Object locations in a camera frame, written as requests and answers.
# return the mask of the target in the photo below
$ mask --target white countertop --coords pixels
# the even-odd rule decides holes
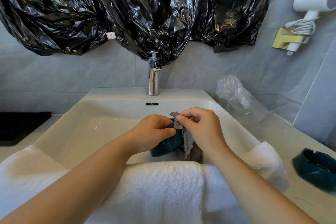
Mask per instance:
[[[49,120],[16,146],[0,147],[0,162],[11,154],[33,144],[59,118],[54,114]],[[336,152],[300,132],[274,114],[249,131],[260,141],[271,144],[282,158],[289,176],[290,187],[284,194],[320,224],[336,223],[336,195],[327,194],[301,179],[292,165],[292,158],[304,148],[324,152],[336,159]]]

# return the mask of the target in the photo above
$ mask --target left hand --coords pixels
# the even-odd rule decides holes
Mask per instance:
[[[176,129],[166,128],[170,124],[172,121],[166,116],[150,115],[126,132],[133,154],[153,149],[164,139],[175,135]]]

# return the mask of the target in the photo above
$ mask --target sink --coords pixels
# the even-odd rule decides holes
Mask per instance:
[[[151,114],[169,116],[170,112],[191,107],[212,109],[219,117],[229,147],[242,157],[260,142],[230,116],[203,90],[160,89],[148,96],[141,88],[93,88],[63,115],[36,142],[49,157],[72,169],[107,142],[133,128]],[[151,157],[136,154],[128,163],[179,160],[172,153]]]

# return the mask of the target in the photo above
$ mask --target chrome faucet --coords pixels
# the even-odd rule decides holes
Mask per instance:
[[[159,94],[159,77],[162,65],[160,58],[156,57],[159,51],[151,51],[152,54],[148,59],[148,84],[147,84],[147,95],[157,96]]]

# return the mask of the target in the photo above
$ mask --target green ashtray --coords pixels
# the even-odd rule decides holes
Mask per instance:
[[[171,118],[173,121],[167,128],[174,128],[174,118]],[[183,145],[183,134],[182,129],[176,129],[176,134],[172,137],[169,137],[155,146],[153,149],[149,150],[152,157],[160,157],[172,152],[177,151]]]
[[[303,149],[292,159],[297,174],[326,192],[336,192],[336,160],[323,152]]]

